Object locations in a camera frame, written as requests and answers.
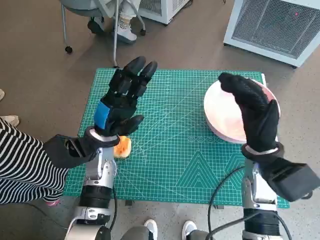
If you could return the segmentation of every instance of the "wrist strap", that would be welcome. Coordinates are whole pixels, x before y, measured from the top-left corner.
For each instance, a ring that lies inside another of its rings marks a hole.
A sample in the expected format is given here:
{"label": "wrist strap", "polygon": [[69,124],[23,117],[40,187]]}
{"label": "wrist strap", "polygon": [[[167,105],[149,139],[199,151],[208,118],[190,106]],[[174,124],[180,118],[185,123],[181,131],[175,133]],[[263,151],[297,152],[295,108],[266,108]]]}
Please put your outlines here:
{"label": "wrist strap", "polygon": [[272,162],[274,162],[277,158],[283,158],[285,154],[285,148],[281,144],[281,142],[276,142],[275,144],[276,144],[277,150],[272,153],[259,154],[259,155],[253,154],[246,149],[246,146],[248,146],[248,144],[242,145],[241,151],[242,151],[242,154],[247,159],[250,159],[262,165],[269,165]]}

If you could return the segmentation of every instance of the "cutting mat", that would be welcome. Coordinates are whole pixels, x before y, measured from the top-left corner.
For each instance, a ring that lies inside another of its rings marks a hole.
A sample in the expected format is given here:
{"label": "cutting mat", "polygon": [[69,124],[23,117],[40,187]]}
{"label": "cutting mat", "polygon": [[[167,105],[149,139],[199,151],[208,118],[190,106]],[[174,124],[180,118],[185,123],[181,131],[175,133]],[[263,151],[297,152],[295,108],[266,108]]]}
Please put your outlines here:
{"label": "cutting mat", "polygon": [[[79,129],[93,125],[93,116],[100,98],[107,92],[114,69],[99,68],[91,87]],[[118,160],[115,179],[117,197],[176,203],[207,204],[219,182],[233,169],[244,164],[240,144],[228,143],[207,127],[204,96],[221,71],[157,70],[139,99],[136,114],[145,119],[130,135],[132,152]],[[260,72],[236,72],[263,82]],[[242,205],[243,171],[236,173],[219,191],[217,205]],[[69,171],[64,195],[79,196],[85,166]],[[283,199],[281,208],[289,204]]]}

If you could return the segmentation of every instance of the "black glove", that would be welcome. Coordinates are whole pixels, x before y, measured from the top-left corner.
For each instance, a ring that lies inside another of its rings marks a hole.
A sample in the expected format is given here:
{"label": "black glove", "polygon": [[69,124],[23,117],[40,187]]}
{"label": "black glove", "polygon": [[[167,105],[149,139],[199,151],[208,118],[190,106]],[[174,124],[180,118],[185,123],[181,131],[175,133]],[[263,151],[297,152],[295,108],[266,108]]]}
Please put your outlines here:
{"label": "black glove", "polygon": [[222,90],[232,93],[241,109],[247,144],[257,152],[275,149],[279,123],[277,101],[269,102],[259,85],[240,75],[223,72],[218,79]]}

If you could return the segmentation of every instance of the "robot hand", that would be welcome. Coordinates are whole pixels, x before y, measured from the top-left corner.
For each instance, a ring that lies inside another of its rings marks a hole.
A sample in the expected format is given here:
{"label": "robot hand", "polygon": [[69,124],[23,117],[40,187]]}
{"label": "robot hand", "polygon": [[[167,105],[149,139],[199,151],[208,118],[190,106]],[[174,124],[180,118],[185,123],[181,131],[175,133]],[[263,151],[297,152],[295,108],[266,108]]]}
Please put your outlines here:
{"label": "robot hand", "polygon": [[283,159],[284,147],[276,142],[279,122],[277,102],[268,101],[262,88],[248,78],[224,72],[218,79],[221,88],[234,95],[242,112],[247,140],[242,153],[247,159],[259,163],[255,170],[259,168],[272,190],[293,202],[317,188],[320,180],[307,164]]}
{"label": "robot hand", "polygon": [[257,152],[276,148],[279,110],[276,100],[267,99],[262,88],[239,75],[222,73],[222,90],[232,93],[242,112],[247,144]]}
{"label": "robot hand", "polygon": [[117,69],[109,82],[109,90],[99,101],[94,126],[82,137],[56,135],[44,143],[44,150],[57,168],[74,168],[90,162],[99,148],[111,148],[119,143],[119,136],[127,136],[138,129],[143,115],[134,116],[138,98],[157,70],[158,64],[139,56],[123,69]]}

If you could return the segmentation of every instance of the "white bowl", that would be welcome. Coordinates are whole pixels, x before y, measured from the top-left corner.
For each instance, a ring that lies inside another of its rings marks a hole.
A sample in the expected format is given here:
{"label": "white bowl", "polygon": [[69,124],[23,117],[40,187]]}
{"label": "white bowl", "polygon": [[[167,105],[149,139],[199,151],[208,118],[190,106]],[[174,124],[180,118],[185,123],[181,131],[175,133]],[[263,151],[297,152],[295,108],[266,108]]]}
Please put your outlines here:
{"label": "white bowl", "polygon": [[[262,88],[269,101],[275,99],[278,103],[275,95],[266,86],[253,81]],[[241,110],[232,93],[221,89],[220,81],[216,81],[206,91],[203,105],[206,122],[214,134],[230,143],[247,142]]]}

